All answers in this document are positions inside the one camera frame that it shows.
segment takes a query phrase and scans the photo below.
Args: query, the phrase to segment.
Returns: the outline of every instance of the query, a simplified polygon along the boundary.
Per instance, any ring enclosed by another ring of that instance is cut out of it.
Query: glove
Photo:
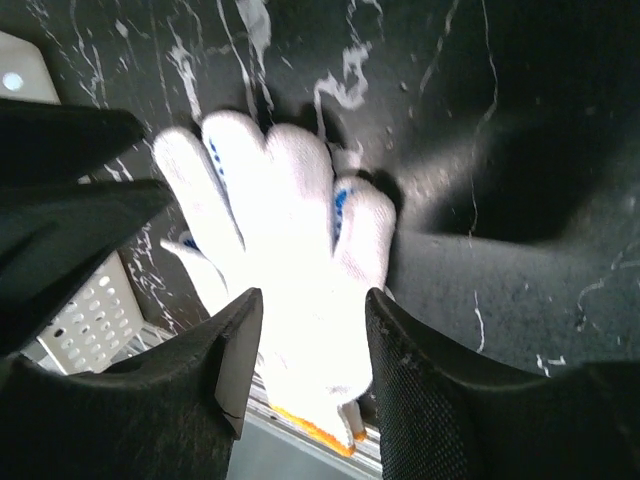
[[[250,118],[225,111],[202,132],[204,146],[181,128],[154,143],[192,235],[163,245],[211,315],[262,290],[256,371],[269,403],[350,455],[364,437],[355,400],[372,379],[364,300],[384,288],[393,204],[356,177],[334,186],[325,145],[297,127],[278,125],[265,139]]]

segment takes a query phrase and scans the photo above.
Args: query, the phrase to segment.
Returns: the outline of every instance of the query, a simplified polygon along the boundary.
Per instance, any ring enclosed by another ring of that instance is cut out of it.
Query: black table
[[[42,50],[63,103],[127,109],[149,141],[222,107],[263,124],[295,121],[332,144],[340,168],[375,172],[401,208],[401,229],[624,262],[613,283],[605,272],[621,303],[579,332],[565,305],[557,323],[529,335],[529,319],[509,307],[529,295],[526,280],[521,298],[487,298],[482,279],[468,285],[466,316],[435,326],[475,349],[480,313],[483,353],[548,375],[640,354],[634,0],[30,0],[4,2],[0,30]],[[160,177],[149,145],[96,177]],[[159,247],[184,228],[173,206],[121,251],[145,318],[174,332],[205,318],[179,262]],[[596,298],[601,278],[572,301]],[[498,319],[505,308],[513,315]],[[520,333],[503,337],[507,320]],[[563,345],[576,335],[584,341],[572,358]]]

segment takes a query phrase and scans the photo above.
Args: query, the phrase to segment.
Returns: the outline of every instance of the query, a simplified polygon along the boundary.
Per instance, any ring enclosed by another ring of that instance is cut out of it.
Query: white plastic object
[[[40,51],[0,32],[0,97],[59,103]],[[117,254],[95,272],[38,336],[65,374],[101,372],[144,320]]]

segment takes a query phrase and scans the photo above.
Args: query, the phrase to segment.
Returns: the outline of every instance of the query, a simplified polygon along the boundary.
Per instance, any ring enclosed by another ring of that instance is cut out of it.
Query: glove finger
[[[342,406],[344,416],[349,422],[349,428],[353,438],[358,442],[363,442],[367,439],[367,430],[364,427],[362,416],[360,415],[360,406],[357,401],[349,402]]]
[[[367,289],[384,288],[396,223],[393,203],[369,182],[357,177],[340,179],[334,198],[337,236],[334,259],[351,276],[363,281]]]
[[[204,120],[202,140],[248,246],[270,224],[271,199],[266,192],[271,171],[264,154],[264,136],[248,116],[221,111]]]
[[[160,245],[182,262],[209,316],[214,316],[227,305],[229,295],[220,272],[202,253],[181,243],[165,239],[160,240]]]
[[[184,128],[158,135],[153,158],[169,183],[200,251],[225,275],[244,254],[229,205],[202,143]]]
[[[326,263],[332,249],[329,151],[312,133],[293,125],[277,125],[267,135],[266,152],[276,177],[273,194],[278,198],[278,211],[274,217],[281,223],[283,248],[289,258],[297,252],[300,260]]]

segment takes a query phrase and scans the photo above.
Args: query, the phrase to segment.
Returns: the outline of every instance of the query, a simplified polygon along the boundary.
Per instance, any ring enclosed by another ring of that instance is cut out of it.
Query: white fabric
[[[384,288],[393,205],[359,178],[334,187],[324,144],[297,127],[265,138],[250,118],[224,111],[202,133],[208,153],[181,128],[154,143],[199,251],[163,246],[211,315],[262,289],[258,373],[269,402],[349,449],[362,428],[354,400],[371,383],[364,300]]]

